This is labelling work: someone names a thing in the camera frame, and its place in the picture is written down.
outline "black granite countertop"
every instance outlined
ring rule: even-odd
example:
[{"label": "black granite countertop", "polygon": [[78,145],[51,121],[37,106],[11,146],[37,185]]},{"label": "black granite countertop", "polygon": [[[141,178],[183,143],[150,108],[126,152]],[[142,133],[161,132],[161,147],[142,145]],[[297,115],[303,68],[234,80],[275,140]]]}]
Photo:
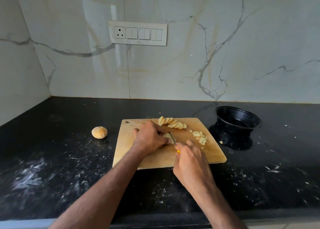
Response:
[{"label": "black granite countertop", "polygon": [[[197,117],[232,105],[262,120],[246,150],[219,143],[227,157],[210,165],[217,186],[245,221],[320,215],[320,105],[52,97],[0,127],[0,220],[57,218],[112,167],[122,119]],[[92,137],[95,126],[106,139]],[[114,227],[208,227],[172,168],[139,170]]]}]

